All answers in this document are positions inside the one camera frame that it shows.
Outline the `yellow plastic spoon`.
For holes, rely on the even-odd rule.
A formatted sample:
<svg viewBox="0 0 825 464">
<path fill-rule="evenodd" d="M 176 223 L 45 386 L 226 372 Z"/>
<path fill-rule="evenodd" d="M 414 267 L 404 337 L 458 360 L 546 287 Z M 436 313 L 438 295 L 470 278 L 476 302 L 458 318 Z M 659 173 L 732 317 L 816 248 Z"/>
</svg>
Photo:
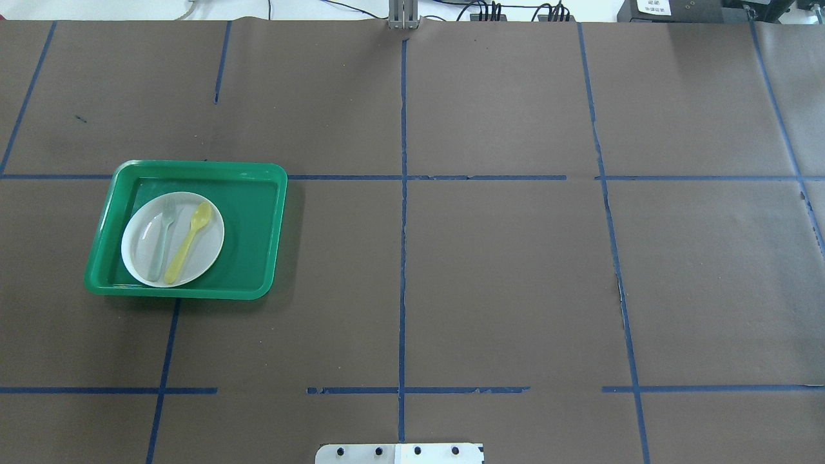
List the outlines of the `yellow plastic spoon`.
<svg viewBox="0 0 825 464">
<path fill-rule="evenodd" d="M 195 208 L 191 217 L 189 218 L 189 229 L 184 240 L 178 247 L 177 252 L 163 275 L 163 282 L 166 284 L 175 283 L 184 267 L 185 261 L 188 258 L 189 250 L 192 247 L 195 237 L 201 229 L 208 226 L 212 218 L 212 205 L 210 202 L 201 202 Z"/>
</svg>

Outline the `green plastic tray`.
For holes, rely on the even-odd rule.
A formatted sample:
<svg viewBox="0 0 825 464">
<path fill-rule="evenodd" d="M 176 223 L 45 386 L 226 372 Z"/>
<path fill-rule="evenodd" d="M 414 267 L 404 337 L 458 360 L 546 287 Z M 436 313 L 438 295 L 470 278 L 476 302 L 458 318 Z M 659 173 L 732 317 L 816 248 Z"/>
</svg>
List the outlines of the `green plastic tray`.
<svg viewBox="0 0 825 464">
<path fill-rule="evenodd" d="M 223 249 L 204 276 L 180 287 L 138 282 L 121 258 L 127 223 L 143 205 L 166 193 L 206 197 L 220 211 Z M 91 293 L 109 296 L 254 300 L 272 286 L 287 174 L 276 164 L 133 160 L 115 171 L 92 241 L 84 276 Z"/>
</svg>

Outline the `black power strip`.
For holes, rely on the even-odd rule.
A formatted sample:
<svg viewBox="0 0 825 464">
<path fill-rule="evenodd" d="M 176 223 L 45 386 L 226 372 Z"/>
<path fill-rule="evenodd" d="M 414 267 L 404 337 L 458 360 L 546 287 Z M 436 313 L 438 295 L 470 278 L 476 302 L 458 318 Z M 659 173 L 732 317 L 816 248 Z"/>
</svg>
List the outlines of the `black power strip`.
<svg viewBox="0 0 825 464">
<path fill-rule="evenodd" d="M 534 20 L 539 23 L 574 23 L 576 19 L 568 8 L 558 6 L 557 8 L 539 9 Z"/>
<path fill-rule="evenodd" d="M 504 23 L 504 21 L 508 21 L 501 5 L 481 8 L 478 13 L 471 13 L 469 18 L 472 23 Z"/>
</svg>

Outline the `white round plate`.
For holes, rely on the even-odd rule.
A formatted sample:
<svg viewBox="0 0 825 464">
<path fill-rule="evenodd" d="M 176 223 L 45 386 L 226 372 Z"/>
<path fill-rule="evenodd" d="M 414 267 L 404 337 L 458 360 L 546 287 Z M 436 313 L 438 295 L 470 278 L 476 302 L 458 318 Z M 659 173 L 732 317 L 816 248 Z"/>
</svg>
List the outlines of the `white round plate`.
<svg viewBox="0 0 825 464">
<path fill-rule="evenodd" d="M 148 268 L 152 264 L 156 248 L 157 236 L 161 226 L 161 211 L 165 196 L 172 196 L 177 203 L 177 219 L 168 234 L 168 246 L 165 261 L 158 282 L 147 279 Z M 208 226 L 198 232 L 189 250 L 182 273 L 178 280 L 169 285 L 163 282 L 163 275 L 171 259 L 176 255 L 178 247 L 184 240 L 189 229 L 189 218 L 201 202 L 210 202 L 212 218 Z M 223 217 L 217 206 L 206 197 L 188 191 L 166 193 L 153 198 L 138 209 L 127 223 L 121 240 L 121 258 L 132 277 L 148 287 L 172 288 L 194 282 L 204 276 L 206 271 L 217 261 L 223 249 L 225 227 Z"/>
</svg>

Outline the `pale green plastic fork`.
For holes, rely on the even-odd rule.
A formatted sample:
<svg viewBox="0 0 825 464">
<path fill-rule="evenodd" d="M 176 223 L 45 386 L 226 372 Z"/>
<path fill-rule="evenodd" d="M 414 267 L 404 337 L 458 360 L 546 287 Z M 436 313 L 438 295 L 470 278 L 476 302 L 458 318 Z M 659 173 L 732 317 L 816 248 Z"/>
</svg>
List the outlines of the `pale green plastic fork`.
<svg viewBox="0 0 825 464">
<path fill-rule="evenodd" d="M 157 236 L 156 248 L 152 259 L 152 264 L 148 268 L 147 279 L 150 282 L 158 282 L 161 270 L 165 261 L 168 246 L 168 234 L 177 219 L 177 203 L 172 196 L 165 196 L 161 211 L 161 226 Z"/>
</svg>

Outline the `black computer box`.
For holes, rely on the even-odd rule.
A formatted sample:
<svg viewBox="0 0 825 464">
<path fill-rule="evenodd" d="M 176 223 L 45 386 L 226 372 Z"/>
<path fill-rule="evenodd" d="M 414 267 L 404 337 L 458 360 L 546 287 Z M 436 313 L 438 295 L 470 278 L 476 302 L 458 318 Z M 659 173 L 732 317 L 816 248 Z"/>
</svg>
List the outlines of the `black computer box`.
<svg viewBox="0 0 825 464">
<path fill-rule="evenodd" d="M 745 23 L 741 9 L 725 8 L 722 1 L 625 1 L 617 23 Z"/>
</svg>

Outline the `aluminium frame post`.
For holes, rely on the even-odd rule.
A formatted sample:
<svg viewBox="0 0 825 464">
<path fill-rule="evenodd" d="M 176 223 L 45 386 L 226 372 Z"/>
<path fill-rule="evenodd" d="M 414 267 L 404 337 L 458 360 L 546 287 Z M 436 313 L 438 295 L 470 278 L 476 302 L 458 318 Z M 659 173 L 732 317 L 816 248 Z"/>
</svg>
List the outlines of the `aluminium frame post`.
<svg viewBox="0 0 825 464">
<path fill-rule="evenodd" d="M 420 26 L 418 0 L 389 0 L 388 27 L 390 30 L 414 30 Z"/>
</svg>

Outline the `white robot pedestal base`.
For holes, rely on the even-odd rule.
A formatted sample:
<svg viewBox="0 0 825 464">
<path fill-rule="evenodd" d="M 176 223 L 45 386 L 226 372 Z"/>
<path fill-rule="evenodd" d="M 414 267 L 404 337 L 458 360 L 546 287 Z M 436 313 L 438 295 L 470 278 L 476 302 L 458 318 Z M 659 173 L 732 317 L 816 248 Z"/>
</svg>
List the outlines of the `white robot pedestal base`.
<svg viewBox="0 0 825 464">
<path fill-rule="evenodd" d="M 484 463 L 478 443 L 327 444 L 315 463 Z"/>
</svg>

